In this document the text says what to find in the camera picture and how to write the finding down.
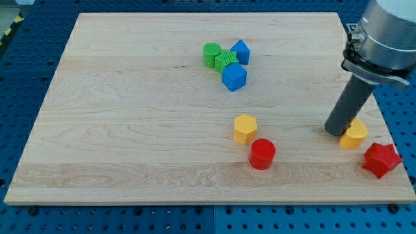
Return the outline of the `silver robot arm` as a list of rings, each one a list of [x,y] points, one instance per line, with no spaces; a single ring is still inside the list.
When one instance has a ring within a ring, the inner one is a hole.
[[[370,0],[344,49],[344,70],[403,90],[415,69],[415,0]]]

